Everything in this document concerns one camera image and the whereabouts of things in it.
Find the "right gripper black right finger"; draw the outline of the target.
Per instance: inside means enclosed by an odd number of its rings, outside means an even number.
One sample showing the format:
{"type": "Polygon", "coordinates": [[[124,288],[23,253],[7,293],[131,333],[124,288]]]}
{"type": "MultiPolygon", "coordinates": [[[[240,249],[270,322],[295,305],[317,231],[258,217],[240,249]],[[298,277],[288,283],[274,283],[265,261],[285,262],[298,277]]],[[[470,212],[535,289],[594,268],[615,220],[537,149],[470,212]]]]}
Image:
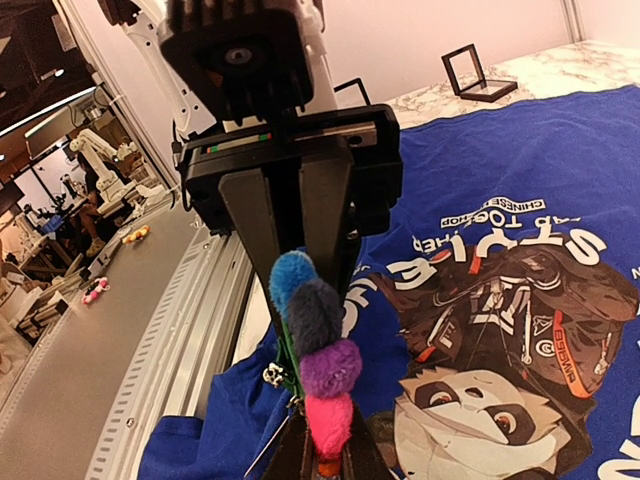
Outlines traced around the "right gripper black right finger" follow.
{"type": "Polygon", "coordinates": [[[342,453],[342,478],[346,480],[392,480],[394,478],[357,405],[354,406],[351,436],[342,453]]]}

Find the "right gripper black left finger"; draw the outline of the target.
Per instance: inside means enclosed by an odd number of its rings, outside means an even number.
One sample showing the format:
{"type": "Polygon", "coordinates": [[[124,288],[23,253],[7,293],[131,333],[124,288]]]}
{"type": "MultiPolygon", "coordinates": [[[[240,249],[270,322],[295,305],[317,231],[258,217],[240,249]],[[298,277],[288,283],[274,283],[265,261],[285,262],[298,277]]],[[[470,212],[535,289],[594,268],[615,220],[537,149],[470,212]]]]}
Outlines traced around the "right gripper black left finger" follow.
{"type": "Polygon", "coordinates": [[[275,453],[261,476],[263,480],[310,480],[313,440],[306,417],[294,414],[285,426],[275,453]]]}

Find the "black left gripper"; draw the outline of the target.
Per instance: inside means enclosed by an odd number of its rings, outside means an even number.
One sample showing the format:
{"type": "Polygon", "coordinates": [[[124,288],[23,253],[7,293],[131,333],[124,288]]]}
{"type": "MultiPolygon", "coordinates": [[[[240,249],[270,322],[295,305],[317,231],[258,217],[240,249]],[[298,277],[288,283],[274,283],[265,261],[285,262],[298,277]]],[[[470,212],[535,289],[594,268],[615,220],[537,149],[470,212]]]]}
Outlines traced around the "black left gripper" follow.
{"type": "Polygon", "coordinates": [[[214,233],[235,226],[279,325],[269,294],[271,269],[281,255],[274,210],[279,223],[292,224],[296,238],[303,222],[316,272],[344,297],[353,265],[345,249],[348,206],[355,209],[348,224],[361,235],[387,230],[402,192],[400,129],[384,104],[334,110],[281,127],[200,135],[183,146],[176,168],[185,210],[195,211],[214,233]],[[332,137],[345,140],[349,150],[317,153],[332,137]]]}

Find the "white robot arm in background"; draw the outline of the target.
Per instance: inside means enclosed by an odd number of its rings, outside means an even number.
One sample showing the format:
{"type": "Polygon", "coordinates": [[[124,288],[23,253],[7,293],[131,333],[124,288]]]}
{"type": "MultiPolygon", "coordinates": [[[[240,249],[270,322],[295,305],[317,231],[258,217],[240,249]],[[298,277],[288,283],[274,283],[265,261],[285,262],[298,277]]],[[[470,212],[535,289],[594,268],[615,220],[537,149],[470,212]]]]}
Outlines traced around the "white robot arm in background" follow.
{"type": "MultiPolygon", "coordinates": [[[[398,125],[376,126],[373,120],[352,120],[331,127],[299,122],[274,130],[259,125],[228,134],[201,136],[182,146],[177,169],[186,211],[194,209],[221,246],[235,238],[251,261],[265,295],[278,258],[294,247],[305,247],[320,277],[341,299],[346,294],[361,234],[381,233],[389,226],[389,211],[401,194],[402,160],[398,125]]],[[[104,205],[115,202],[110,188],[125,185],[107,169],[101,155],[113,148],[97,134],[82,130],[71,142],[98,175],[96,188],[104,205]]],[[[288,326],[275,306],[268,307],[277,335],[283,378],[293,395],[271,440],[277,448],[268,460],[264,479],[316,479],[317,460],[304,419],[298,360],[288,326]]],[[[87,479],[132,479],[142,440],[128,423],[103,429],[87,479]]]]}

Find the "blue printed t-shirt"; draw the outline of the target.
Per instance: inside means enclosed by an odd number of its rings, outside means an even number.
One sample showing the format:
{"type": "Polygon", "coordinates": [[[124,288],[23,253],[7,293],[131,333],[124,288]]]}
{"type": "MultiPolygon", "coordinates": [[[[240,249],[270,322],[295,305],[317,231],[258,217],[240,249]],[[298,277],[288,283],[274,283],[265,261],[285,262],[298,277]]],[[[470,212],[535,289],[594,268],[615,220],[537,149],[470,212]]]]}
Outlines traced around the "blue printed t-shirt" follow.
{"type": "MultiPolygon", "coordinates": [[[[639,89],[400,130],[402,192],[343,306],[393,479],[639,475],[639,89]]],[[[275,328],[165,416],[142,479],[262,479],[293,413],[275,328]]]]}

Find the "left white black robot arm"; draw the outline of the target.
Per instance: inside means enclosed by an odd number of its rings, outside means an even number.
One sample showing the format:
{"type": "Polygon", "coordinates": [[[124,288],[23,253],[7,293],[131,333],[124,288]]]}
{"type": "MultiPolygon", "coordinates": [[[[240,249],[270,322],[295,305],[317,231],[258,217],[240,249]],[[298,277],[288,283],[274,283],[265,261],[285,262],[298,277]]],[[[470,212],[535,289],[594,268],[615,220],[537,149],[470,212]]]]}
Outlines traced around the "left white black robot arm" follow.
{"type": "Polygon", "coordinates": [[[402,190],[400,129],[386,104],[341,109],[318,1],[104,1],[171,102],[182,201],[237,233],[262,281],[303,248],[348,289],[363,237],[402,190]]]}

